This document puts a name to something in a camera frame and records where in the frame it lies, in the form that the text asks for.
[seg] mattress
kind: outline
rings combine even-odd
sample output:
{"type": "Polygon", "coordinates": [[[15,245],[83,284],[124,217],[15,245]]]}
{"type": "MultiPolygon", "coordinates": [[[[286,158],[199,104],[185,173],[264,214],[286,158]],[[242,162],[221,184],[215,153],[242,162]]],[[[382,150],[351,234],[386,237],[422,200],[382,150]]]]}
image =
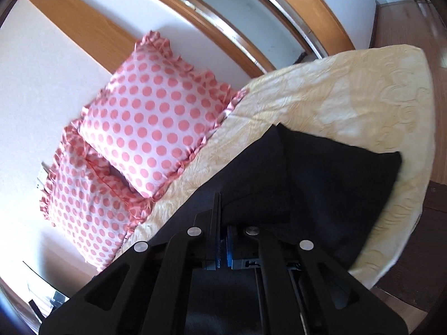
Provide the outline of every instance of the mattress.
{"type": "Polygon", "coordinates": [[[397,261],[422,212],[434,158],[434,100],[424,53],[412,46],[349,51],[252,80],[196,159],[118,251],[147,241],[194,191],[279,122],[383,153],[400,151],[393,192],[350,273],[371,288],[397,261]]]}

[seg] wooden furniture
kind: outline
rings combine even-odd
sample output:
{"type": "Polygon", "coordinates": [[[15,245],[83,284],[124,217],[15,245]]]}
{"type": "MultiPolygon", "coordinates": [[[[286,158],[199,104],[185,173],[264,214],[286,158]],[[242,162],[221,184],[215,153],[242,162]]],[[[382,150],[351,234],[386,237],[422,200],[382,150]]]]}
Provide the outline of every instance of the wooden furniture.
{"type": "Polygon", "coordinates": [[[218,30],[220,30],[228,39],[230,39],[239,49],[245,52],[262,70],[263,73],[275,70],[273,64],[265,57],[264,54],[247,38],[238,28],[231,22],[219,14],[215,9],[203,0],[180,0],[188,7],[192,8],[199,15],[208,20],[218,30]]]}

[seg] pink polka dot pillow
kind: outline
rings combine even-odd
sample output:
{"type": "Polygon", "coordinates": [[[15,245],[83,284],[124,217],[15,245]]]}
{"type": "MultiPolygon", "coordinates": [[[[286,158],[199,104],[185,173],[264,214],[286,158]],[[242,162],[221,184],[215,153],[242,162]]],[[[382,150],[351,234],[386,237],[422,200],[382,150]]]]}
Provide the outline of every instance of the pink polka dot pillow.
{"type": "Polygon", "coordinates": [[[90,104],[80,134],[157,199],[243,94],[173,58],[169,40],[150,32],[90,104]]]}
{"type": "Polygon", "coordinates": [[[77,119],[63,131],[40,205],[85,260],[102,270],[146,219],[148,200],[110,175],[109,162],[84,141],[79,126],[77,119]]]}

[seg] black fabric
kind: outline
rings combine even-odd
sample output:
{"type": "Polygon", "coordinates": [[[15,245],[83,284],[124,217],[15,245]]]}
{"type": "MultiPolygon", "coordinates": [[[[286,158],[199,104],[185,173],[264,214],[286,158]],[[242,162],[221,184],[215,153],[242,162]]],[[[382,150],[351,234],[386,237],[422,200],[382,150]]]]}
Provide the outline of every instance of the black fabric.
{"type": "MultiPolygon", "coordinates": [[[[203,184],[150,244],[193,225],[221,194],[222,224],[258,225],[288,243],[310,239],[346,269],[396,180],[401,155],[375,154],[272,126],[203,184]]],[[[253,270],[193,273],[185,334],[260,334],[253,270]]]]}

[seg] pink dot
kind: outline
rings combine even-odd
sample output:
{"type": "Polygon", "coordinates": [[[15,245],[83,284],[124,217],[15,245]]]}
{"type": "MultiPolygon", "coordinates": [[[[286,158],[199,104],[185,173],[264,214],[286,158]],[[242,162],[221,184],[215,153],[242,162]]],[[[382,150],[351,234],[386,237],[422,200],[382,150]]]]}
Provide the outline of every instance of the pink dot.
{"type": "Polygon", "coordinates": [[[178,159],[182,155],[182,150],[180,150],[179,148],[175,148],[172,150],[171,154],[173,155],[173,157],[178,159]]]}
{"type": "Polygon", "coordinates": [[[201,123],[197,123],[194,125],[194,132],[198,135],[205,131],[205,126],[201,123]]]}
{"type": "Polygon", "coordinates": [[[149,97],[149,96],[152,94],[152,88],[151,88],[151,87],[144,87],[144,88],[142,89],[142,94],[143,94],[145,97],[149,97]]]}
{"type": "Polygon", "coordinates": [[[214,121],[216,120],[216,116],[214,115],[214,113],[208,112],[208,113],[205,115],[205,119],[206,119],[208,122],[214,122],[214,121]]]}
{"type": "Polygon", "coordinates": [[[156,151],[159,156],[166,155],[166,147],[164,147],[164,146],[158,146],[156,151]]]}
{"type": "Polygon", "coordinates": [[[146,130],[144,127],[138,128],[138,137],[144,138],[148,135],[148,130],[146,130]]]}
{"type": "Polygon", "coordinates": [[[141,76],[140,82],[146,83],[149,79],[150,79],[150,77],[147,74],[144,74],[141,76]]]}
{"type": "Polygon", "coordinates": [[[152,150],[152,146],[149,142],[145,142],[142,146],[141,146],[142,151],[145,154],[148,154],[149,152],[151,152],[152,150]]]}
{"type": "Polygon", "coordinates": [[[152,126],[155,126],[157,124],[157,122],[158,122],[158,116],[156,116],[156,115],[151,115],[148,118],[148,123],[152,126]]]}
{"type": "Polygon", "coordinates": [[[134,156],[134,161],[137,165],[141,165],[142,164],[142,157],[140,155],[135,155],[134,156]]]}
{"type": "Polygon", "coordinates": [[[183,137],[183,144],[186,146],[191,146],[193,141],[194,140],[190,135],[183,137]]]}
{"type": "Polygon", "coordinates": [[[173,124],[174,120],[171,117],[167,117],[163,120],[163,126],[165,126],[166,128],[172,127],[173,124]]]}
{"type": "Polygon", "coordinates": [[[196,100],[197,100],[197,98],[196,98],[196,96],[193,95],[193,94],[188,94],[188,95],[186,96],[186,101],[187,101],[188,103],[194,104],[196,100]]]}
{"type": "Polygon", "coordinates": [[[179,91],[176,90],[176,91],[171,93],[171,98],[174,101],[178,101],[178,100],[182,99],[182,94],[179,91]]]}
{"type": "Polygon", "coordinates": [[[160,141],[161,140],[161,138],[162,138],[162,134],[161,134],[161,131],[160,130],[155,130],[154,132],[152,132],[152,138],[155,140],[155,141],[160,141]]]}
{"type": "Polygon", "coordinates": [[[138,147],[138,143],[137,143],[137,141],[135,141],[135,140],[130,140],[130,141],[129,141],[129,148],[130,148],[132,151],[135,151],[135,150],[137,149],[137,147],[138,147]]]}
{"type": "Polygon", "coordinates": [[[160,105],[160,112],[166,113],[167,111],[169,111],[169,103],[164,102],[160,105]]]}
{"type": "Polygon", "coordinates": [[[168,134],[168,142],[169,142],[170,144],[174,144],[174,143],[176,143],[177,140],[178,140],[178,136],[177,136],[175,133],[170,133],[170,134],[168,134]]]}
{"type": "Polygon", "coordinates": [[[182,84],[183,88],[185,88],[186,90],[191,90],[193,87],[193,84],[191,82],[183,82],[182,84]]]}
{"type": "Polygon", "coordinates": [[[191,111],[189,112],[189,115],[194,119],[199,118],[200,117],[200,109],[198,109],[198,108],[191,109],[191,111]]]}
{"type": "Polygon", "coordinates": [[[164,169],[168,169],[171,167],[171,162],[169,160],[163,160],[163,162],[161,163],[161,167],[164,169]]]}
{"type": "Polygon", "coordinates": [[[133,128],[132,126],[130,126],[130,125],[127,125],[127,126],[124,128],[124,133],[125,133],[126,135],[128,135],[128,136],[130,136],[130,135],[133,133],[133,131],[134,131],[134,128],[133,128]]]}
{"type": "Polygon", "coordinates": [[[146,104],[144,105],[144,108],[146,108],[148,111],[153,110],[154,107],[155,107],[154,101],[147,101],[146,104]]]}
{"type": "Polygon", "coordinates": [[[129,93],[132,94],[132,95],[137,94],[138,93],[138,87],[137,86],[130,87],[129,93]]]}
{"type": "Polygon", "coordinates": [[[152,168],[157,166],[157,161],[153,157],[149,157],[149,159],[148,159],[148,166],[152,167],[152,168]]]}
{"type": "Polygon", "coordinates": [[[178,80],[176,80],[175,78],[168,79],[168,86],[175,87],[177,84],[178,84],[178,80]]]}
{"type": "Polygon", "coordinates": [[[202,99],[202,107],[203,108],[211,107],[211,102],[208,99],[206,99],[206,98],[202,99]]]}
{"type": "Polygon", "coordinates": [[[141,106],[141,101],[139,99],[134,99],[132,101],[132,107],[137,109],[139,106],[141,106]]]}
{"type": "Polygon", "coordinates": [[[161,83],[163,83],[163,77],[161,76],[161,75],[157,75],[155,78],[154,78],[154,84],[161,84],[161,83]]]}
{"type": "Polygon", "coordinates": [[[155,186],[152,183],[146,183],[146,189],[151,192],[155,189],[155,186]]]}
{"type": "Polygon", "coordinates": [[[163,175],[161,174],[161,172],[159,172],[159,171],[155,171],[155,172],[152,174],[152,177],[154,178],[154,180],[159,181],[159,180],[162,179],[163,175]]]}
{"type": "Polygon", "coordinates": [[[162,89],[162,88],[157,89],[157,97],[158,97],[158,98],[164,98],[164,97],[166,97],[166,90],[164,90],[164,89],[162,89]]]}
{"type": "Polygon", "coordinates": [[[174,112],[176,115],[181,116],[182,114],[185,113],[185,106],[183,106],[183,105],[175,106],[174,112]]]}
{"type": "Polygon", "coordinates": [[[180,122],[178,123],[178,129],[179,129],[180,131],[185,132],[188,128],[189,128],[189,122],[188,122],[188,121],[186,121],[186,120],[183,119],[182,121],[180,121],[180,122]]]}
{"type": "Polygon", "coordinates": [[[124,121],[127,121],[130,118],[130,112],[129,111],[124,111],[121,115],[122,119],[124,121]]]}
{"type": "Polygon", "coordinates": [[[135,123],[142,123],[144,120],[144,115],[142,113],[137,113],[134,117],[135,123]]]}
{"type": "Polygon", "coordinates": [[[113,125],[113,132],[119,133],[119,131],[121,131],[121,125],[119,123],[115,123],[113,125]]]}

